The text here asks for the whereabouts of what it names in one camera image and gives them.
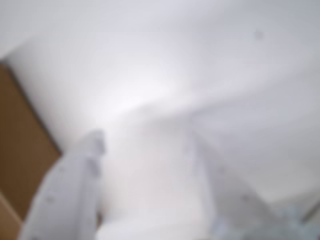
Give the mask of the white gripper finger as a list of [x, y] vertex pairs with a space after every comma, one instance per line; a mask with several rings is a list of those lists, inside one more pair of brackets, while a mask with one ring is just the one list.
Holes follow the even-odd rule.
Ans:
[[248, 240], [248, 233], [277, 221], [271, 207], [199, 133], [189, 135], [189, 157], [206, 225], [215, 240]]
[[94, 130], [65, 151], [42, 179], [20, 240], [94, 240], [105, 135]]

